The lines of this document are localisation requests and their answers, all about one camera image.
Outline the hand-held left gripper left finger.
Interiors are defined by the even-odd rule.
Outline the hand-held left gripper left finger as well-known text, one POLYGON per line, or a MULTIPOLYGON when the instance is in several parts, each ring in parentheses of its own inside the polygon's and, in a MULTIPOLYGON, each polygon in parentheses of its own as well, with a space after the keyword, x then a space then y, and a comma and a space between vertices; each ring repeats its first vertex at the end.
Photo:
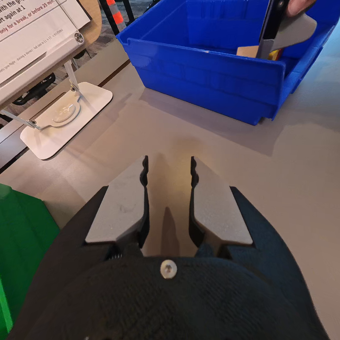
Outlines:
POLYGON ((143 248, 150 230, 148 169, 148 156, 142 156, 109 183, 87 244, 113 243, 122 249, 137 243, 143 248))

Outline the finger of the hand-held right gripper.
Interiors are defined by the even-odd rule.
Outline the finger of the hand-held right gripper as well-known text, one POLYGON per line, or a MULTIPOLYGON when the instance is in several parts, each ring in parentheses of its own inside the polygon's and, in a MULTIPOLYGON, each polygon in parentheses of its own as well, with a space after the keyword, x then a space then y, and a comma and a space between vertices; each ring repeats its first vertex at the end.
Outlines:
POLYGON ((278 34, 288 4, 289 0, 269 1, 259 37, 259 46, 256 54, 257 58, 267 59, 272 52, 274 39, 278 34))
POLYGON ((305 13, 283 19, 274 39, 272 51, 284 49, 308 40, 315 32, 317 22, 305 13))

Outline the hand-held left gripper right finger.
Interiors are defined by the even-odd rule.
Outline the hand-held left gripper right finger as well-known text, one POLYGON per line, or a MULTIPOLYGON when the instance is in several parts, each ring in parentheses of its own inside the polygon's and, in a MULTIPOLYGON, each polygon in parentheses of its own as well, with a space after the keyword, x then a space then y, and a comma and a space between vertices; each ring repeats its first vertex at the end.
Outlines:
POLYGON ((194 245, 252 245, 228 182, 195 156, 191 157, 190 174, 189 236, 194 245))

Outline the medium wooden cube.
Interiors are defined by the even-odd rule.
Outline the medium wooden cube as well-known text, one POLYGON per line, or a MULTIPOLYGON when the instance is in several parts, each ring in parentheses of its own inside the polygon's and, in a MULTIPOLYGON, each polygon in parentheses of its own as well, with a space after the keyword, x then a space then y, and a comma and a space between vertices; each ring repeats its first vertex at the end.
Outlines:
POLYGON ((237 56, 256 58, 259 46, 241 46, 237 49, 237 56))

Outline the blue plastic bin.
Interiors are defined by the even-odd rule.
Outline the blue plastic bin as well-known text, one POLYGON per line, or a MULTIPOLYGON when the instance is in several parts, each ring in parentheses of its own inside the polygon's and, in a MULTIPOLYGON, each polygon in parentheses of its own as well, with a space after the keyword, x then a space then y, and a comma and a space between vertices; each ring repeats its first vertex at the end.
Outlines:
POLYGON ((269 1, 160 1, 117 35, 145 87, 257 125, 274 119, 339 21, 339 1, 317 1, 307 41, 278 61, 237 56, 258 44, 269 1))

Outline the green plastic bin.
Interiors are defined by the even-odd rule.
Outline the green plastic bin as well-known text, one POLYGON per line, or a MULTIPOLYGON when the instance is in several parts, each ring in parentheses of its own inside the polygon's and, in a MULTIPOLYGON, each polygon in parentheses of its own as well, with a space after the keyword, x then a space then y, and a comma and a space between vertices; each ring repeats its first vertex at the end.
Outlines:
POLYGON ((45 203, 0 184, 0 338, 6 339, 33 277, 59 234, 45 203))

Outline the grey desk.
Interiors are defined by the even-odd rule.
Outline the grey desk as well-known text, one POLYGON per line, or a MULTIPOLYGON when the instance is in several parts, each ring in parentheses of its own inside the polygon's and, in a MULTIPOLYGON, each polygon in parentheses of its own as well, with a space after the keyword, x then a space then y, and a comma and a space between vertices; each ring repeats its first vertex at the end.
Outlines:
POLYGON ((189 256, 190 159, 196 156, 275 227, 298 262, 319 317, 339 339, 339 37, 274 121, 257 126, 147 89, 117 40, 94 63, 113 100, 51 160, 27 151, 1 183, 35 196, 60 228, 102 187, 149 156, 147 255, 189 256))

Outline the person's right hand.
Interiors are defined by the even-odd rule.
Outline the person's right hand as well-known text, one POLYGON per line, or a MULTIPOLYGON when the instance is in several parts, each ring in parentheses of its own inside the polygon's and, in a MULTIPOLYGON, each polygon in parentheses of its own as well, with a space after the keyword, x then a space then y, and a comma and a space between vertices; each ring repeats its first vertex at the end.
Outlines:
POLYGON ((316 0, 290 0, 287 6, 286 14, 288 17, 294 17, 312 6, 316 0))

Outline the white document stand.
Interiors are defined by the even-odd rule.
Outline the white document stand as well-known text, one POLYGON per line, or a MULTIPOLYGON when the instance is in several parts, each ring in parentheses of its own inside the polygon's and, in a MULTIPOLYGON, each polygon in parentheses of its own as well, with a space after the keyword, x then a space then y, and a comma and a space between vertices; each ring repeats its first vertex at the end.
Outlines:
POLYGON ((20 138, 41 160, 48 160, 61 151, 113 98, 108 90, 88 82, 77 82, 71 59, 79 48, 85 49, 84 42, 82 33, 76 30, 1 85, 1 116, 25 126, 20 138), (13 102, 22 92, 37 85, 59 64, 66 68, 70 89, 41 115, 28 120, 3 109, 6 102, 13 102))

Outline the orange striped traffic cone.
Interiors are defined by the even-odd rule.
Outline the orange striped traffic cone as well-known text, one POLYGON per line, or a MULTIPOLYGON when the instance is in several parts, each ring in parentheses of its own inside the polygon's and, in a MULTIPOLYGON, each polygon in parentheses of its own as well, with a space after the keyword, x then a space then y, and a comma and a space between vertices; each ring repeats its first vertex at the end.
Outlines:
POLYGON ((113 20, 118 28, 118 32, 123 31, 126 28, 124 18, 114 0, 107 0, 107 5, 112 14, 113 20))

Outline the printed instruction sheet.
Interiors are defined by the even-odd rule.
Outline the printed instruction sheet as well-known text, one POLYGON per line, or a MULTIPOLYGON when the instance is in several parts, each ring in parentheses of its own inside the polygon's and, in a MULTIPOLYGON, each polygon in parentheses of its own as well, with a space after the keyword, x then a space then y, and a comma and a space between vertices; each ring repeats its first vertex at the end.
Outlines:
POLYGON ((75 0, 1 1, 1 85, 91 19, 75 0))

